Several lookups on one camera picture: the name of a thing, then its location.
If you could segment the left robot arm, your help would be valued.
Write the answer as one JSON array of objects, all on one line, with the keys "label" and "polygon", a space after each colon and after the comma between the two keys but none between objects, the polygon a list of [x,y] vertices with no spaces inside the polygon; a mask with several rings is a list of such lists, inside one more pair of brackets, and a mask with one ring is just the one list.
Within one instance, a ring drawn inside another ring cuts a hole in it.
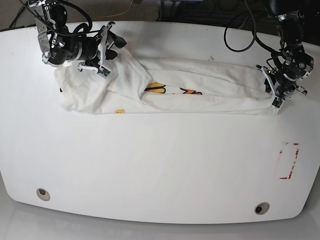
[{"label": "left robot arm", "polygon": [[270,52],[276,69],[270,73],[262,68],[266,77],[266,91],[275,95],[274,106],[279,107],[283,101],[296,93],[308,92],[297,85],[298,80],[307,78],[314,68],[314,59],[305,52],[302,40],[303,25],[307,3],[304,0],[264,0],[263,5],[268,15],[276,20],[280,37],[278,51],[257,43]]}]

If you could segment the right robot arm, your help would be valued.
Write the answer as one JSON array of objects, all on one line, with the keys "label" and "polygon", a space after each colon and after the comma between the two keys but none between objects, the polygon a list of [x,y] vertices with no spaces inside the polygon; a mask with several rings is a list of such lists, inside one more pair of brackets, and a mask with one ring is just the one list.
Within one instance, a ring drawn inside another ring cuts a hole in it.
[{"label": "right robot arm", "polygon": [[[67,7],[86,19],[73,31],[67,27]],[[112,47],[122,49],[127,44],[111,31],[115,22],[110,21],[99,30],[92,30],[91,17],[66,0],[29,0],[25,9],[34,16],[42,61],[47,65],[60,67],[65,62],[77,61],[79,71],[90,70],[107,77],[112,70],[109,61],[118,56]]]}]

